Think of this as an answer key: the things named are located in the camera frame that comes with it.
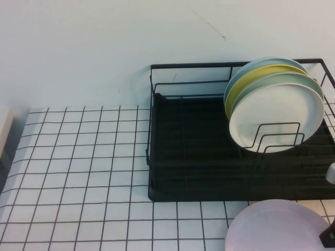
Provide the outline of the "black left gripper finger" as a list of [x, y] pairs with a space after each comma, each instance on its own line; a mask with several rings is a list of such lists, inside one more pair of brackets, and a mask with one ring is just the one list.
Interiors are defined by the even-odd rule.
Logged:
[[335, 247], [335, 220], [319, 235], [324, 247]]

